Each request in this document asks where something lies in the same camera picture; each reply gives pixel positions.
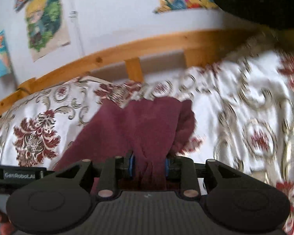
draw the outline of maroon cloth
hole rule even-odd
[[[104,100],[54,170],[82,159],[103,162],[133,150],[140,189],[165,190],[165,158],[182,150],[194,127],[190,100],[132,100],[124,109]]]

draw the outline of ribbed black surface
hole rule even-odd
[[[101,202],[81,226],[62,235],[235,235],[213,223],[197,202],[174,192],[123,192]],[[285,235],[283,231],[266,233]]]

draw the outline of round pivot cover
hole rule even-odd
[[[15,191],[6,204],[11,223],[33,234],[54,234],[72,228],[87,216],[90,195],[78,185],[57,178],[39,188],[24,187]]]
[[[216,187],[207,196],[213,218],[232,230],[267,232],[277,229],[290,212],[290,202],[275,188],[261,190]]]

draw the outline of white logo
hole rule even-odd
[[[35,174],[18,174],[18,173],[8,173],[4,174],[4,178],[9,179],[35,179]]]

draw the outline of wood knot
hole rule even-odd
[[[96,58],[96,62],[98,62],[98,63],[102,63],[102,62],[103,62],[103,59],[102,59],[101,57],[97,57],[97,58]]]

